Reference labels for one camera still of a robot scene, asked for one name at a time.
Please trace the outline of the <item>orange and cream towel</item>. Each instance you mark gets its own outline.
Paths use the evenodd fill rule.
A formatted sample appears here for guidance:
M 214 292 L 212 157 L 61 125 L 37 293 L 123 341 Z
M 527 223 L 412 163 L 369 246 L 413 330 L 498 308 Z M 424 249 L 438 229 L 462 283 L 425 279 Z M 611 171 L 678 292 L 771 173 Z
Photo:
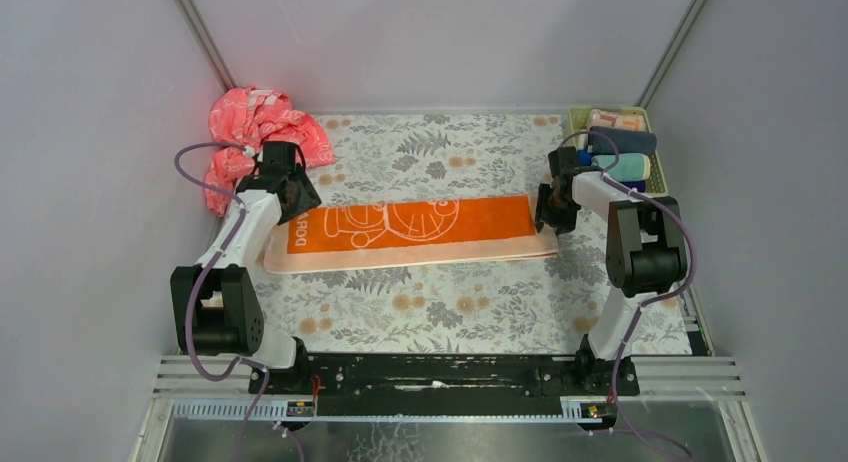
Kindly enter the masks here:
M 275 228 L 263 252 L 274 274 L 553 256 L 525 195 L 321 207 Z

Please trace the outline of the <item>yellow and teal towel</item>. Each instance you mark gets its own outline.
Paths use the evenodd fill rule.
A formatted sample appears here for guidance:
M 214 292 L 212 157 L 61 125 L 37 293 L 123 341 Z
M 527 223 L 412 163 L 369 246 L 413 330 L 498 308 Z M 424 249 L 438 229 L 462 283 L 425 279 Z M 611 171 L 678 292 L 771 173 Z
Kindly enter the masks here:
M 650 158 L 641 153 L 594 155 L 590 159 L 593 167 L 600 168 L 618 182 L 647 180 L 652 171 Z

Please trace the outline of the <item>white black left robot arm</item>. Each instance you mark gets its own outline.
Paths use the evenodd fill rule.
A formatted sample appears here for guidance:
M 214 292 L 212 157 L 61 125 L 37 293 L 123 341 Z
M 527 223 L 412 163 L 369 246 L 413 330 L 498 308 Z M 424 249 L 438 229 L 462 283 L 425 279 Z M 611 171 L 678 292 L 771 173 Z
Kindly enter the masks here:
M 251 270 L 274 228 L 321 204 L 296 143 L 269 141 L 259 150 L 234 148 L 254 167 L 233 189 L 187 174 L 181 159 L 189 147 L 174 157 L 181 176 L 229 201 L 210 247 L 194 264 L 176 267 L 170 277 L 180 348 L 211 381 L 227 378 L 238 364 L 264 371 L 296 366 L 298 340 L 266 324 Z

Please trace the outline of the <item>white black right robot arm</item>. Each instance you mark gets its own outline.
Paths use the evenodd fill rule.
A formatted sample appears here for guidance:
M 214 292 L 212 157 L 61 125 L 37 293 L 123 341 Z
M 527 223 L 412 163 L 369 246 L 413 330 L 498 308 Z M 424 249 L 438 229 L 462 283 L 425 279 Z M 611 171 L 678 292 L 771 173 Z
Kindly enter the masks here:
M 651 198 L 598 167 L 581 165 L 573 147 L 559 147 L 547 160 L 552 180 L 539 185 L 535 229 L 572 232 L 582 210 L 607 224 L 605 264 L 611 289 L 581 351 L 604 361 L 623 358 L 640 313 L 670 297 L 672 287 L 689 274 L 679 205 L 672 197 Z

